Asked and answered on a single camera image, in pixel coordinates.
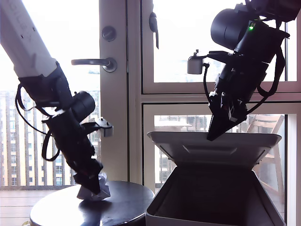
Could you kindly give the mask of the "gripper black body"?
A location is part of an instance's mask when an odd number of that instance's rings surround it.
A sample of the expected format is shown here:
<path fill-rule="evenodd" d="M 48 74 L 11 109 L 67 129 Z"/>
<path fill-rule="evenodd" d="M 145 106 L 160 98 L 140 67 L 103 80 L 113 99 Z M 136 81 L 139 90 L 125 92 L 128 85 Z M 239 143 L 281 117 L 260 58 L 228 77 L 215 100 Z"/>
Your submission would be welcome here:
<path fill-rule="evenodd" d="M 209 108 L 218 119 L 238 122 L 246 119 L 246 104 L 263 81 L 268 63 L 245 56 L 231 56 L 230 59 L 209 95 Z"/>

